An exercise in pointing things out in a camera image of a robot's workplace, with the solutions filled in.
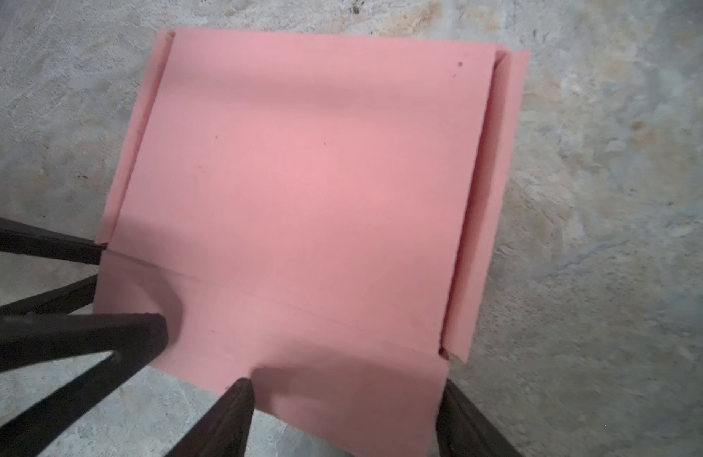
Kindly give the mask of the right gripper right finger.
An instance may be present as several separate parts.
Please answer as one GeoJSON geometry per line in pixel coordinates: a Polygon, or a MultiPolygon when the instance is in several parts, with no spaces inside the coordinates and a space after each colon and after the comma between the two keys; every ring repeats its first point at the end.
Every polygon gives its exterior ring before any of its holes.
{"type": "Polygon", "coordinates": [[[435,430],[443,457],[522,457],[451,379],[446,381],[435,430]]]}

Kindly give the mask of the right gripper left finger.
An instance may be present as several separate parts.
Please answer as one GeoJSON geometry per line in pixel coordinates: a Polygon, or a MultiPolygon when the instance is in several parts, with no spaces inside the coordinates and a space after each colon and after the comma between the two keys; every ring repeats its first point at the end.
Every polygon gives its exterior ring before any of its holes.
{"type": "Polygon", "coordinates": [[[250,379],[240,378],[169,451],[168,456],[243,457],[253,416],[254,386],[250,379]]]}

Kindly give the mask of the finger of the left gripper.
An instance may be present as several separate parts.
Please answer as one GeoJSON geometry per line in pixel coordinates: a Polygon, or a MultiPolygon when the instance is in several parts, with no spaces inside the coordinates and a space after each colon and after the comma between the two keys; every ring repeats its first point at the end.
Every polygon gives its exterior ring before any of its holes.
{"type": "Polygon", "coordinates": [[[0,217],[0,314],[71,313],[92,304],[104,247],[0,217]]]}
{"type": "Polygon", "coordinates": [[[0,426],[0,456],[37,456],[159,356],[160,314],[0,315],[0,375],[34,368],[66,374],[0,426]]]}

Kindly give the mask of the pink paper box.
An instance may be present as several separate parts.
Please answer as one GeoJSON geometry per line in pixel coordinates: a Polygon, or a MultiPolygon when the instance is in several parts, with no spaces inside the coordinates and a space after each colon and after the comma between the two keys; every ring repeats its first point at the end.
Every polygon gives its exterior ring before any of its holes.
{"type": "Polygon", "coordinates": [[[493,43],[157,34],[108,194],[97,313],[153,362],[357,456],[423,456],[475,332],[530,55],[493,43]]]}

